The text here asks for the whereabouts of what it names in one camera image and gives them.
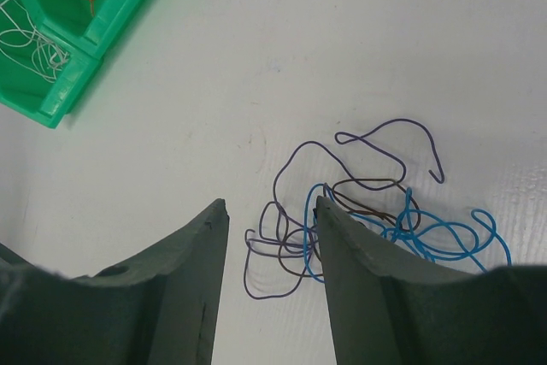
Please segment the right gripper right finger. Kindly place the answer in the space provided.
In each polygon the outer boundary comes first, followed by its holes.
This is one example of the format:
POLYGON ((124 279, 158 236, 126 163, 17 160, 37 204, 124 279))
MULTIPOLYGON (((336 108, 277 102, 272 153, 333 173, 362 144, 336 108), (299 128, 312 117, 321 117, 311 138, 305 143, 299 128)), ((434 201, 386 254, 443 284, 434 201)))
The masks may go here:
POLYGON ((415 256, 316 201, 340 364, 543 364, 546 269, 467 274, 415 256))

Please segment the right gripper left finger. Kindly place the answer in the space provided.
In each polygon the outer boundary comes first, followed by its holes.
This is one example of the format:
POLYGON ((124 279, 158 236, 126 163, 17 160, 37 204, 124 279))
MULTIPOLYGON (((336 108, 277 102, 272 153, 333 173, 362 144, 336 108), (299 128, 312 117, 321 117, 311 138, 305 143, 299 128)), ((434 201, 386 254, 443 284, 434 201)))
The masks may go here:
POLYGON ((138 254, 73 279, 3 247, 2 363, 210 363, 228 228, 216 199, 138 254))

